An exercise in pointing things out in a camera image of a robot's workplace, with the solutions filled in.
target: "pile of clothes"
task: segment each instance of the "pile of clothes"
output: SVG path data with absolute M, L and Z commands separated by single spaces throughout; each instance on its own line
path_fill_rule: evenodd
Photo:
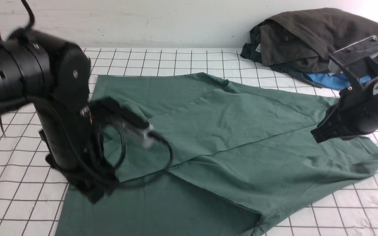
M 329 72 L 329 54 L 374 35 L 378 23 L 339 9 L 283 12 L 250 31 L 240 56 L 315 87 L 341 90 L 350 84 L 344 74 Z

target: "screw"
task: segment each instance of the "screw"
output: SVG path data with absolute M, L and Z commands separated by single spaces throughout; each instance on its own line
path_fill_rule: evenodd
M 88 108 L 88 106 L 85 106 L 83 109 L 81 109 L 80 115 L 86 116 L 89 111 L 90 111 L 90 109 Z

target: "white wall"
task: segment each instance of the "white wall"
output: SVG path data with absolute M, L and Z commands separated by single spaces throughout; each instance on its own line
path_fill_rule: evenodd
M 240 48 L 249 30 L 284 11 L 332 7 L 378 22 L 378 0 L 28 0 L 36 28 L 82 47 Z M 27 22 L 0 0 L 3 37 Z

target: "green t-shirt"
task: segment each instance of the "green t-shirt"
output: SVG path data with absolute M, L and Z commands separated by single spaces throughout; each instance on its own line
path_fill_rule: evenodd
M 171 143 L 173 167 L 148 187 L 117 190 L 95 205 L 70 189 L 56 236 L 260 236 L 378 170 L 378 147 L 368 138 L 317 144 L 311 136 L 334 98 L 205 73 L 99 76 L 92 99 L 106 96 L 143 115 Z M 114 163 L 120 138 L 105 132 L 105 156 Z M 160 144 L 127 142 L 126 151 L 121 181 L 149 178 L 169 157 Z

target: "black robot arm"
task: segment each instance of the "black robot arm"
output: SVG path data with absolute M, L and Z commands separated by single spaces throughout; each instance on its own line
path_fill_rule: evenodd
M 351 86 L 340 91 L 339 101 L 311 131 L 316 142 L 332 138 L 352 139 L 378 129 L 378 37 L 371 36 L 330 55 L 329 69 L 343 72 Z M 360 78 L 370 76 L 362 84 Z
M 88 102 L 90 59 L 78 45 L 33 30 L 33 12 L 21 1 L 30 22 L 6 41 L 0 38 L 0 115 L 33 103 L 43 128 L 40 136 L 50 151 L 46 161 L 92 203 L 117 188 L 143 187 L 159 179 L 173 160 L 168 142 L 146 120 L 112 98 Z M 165 168 L 145 183 L 121 183 L 115 171 L 126 149 L 122 139 L 119 162 L 108 163 L 102 136 L 108 125 L 145 148 L 154 140 L 166 145 L 170 159 Z

